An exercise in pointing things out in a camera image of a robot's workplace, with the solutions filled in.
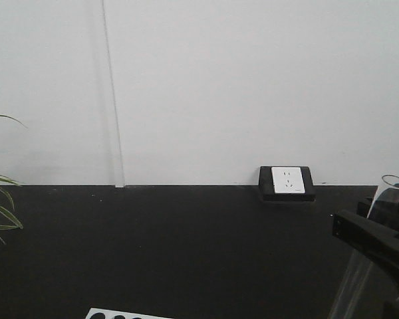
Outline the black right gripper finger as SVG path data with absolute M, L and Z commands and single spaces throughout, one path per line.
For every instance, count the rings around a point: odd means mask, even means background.
M 383 181 L 372 199 L 358 203 L 357 214 L 399 232 L 399 181 Z
M 347 210 L 333 215 L 332 234 L 379 266 L 399 292 L 399 232 Z

